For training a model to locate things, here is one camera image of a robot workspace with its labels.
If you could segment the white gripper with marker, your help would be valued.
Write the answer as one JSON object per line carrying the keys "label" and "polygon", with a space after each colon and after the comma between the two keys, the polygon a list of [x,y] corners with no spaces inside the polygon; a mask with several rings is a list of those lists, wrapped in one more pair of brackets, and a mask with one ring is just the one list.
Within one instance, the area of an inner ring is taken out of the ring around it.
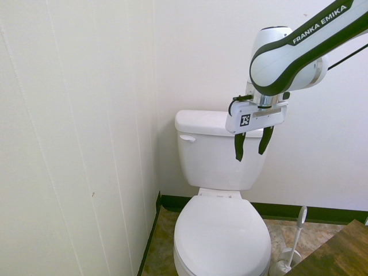
{"label": "white gripper with marker", "polygon": [[263,155],[273,135],[274,126],[282,124],[286,118],[287,101],[281,101],[270,108],[261,109],[250,101],[234,102],[229,108],[225,128],[235,135],[235,156],[241,162],[244,155],[246,132],[263,129],[258,153]]}

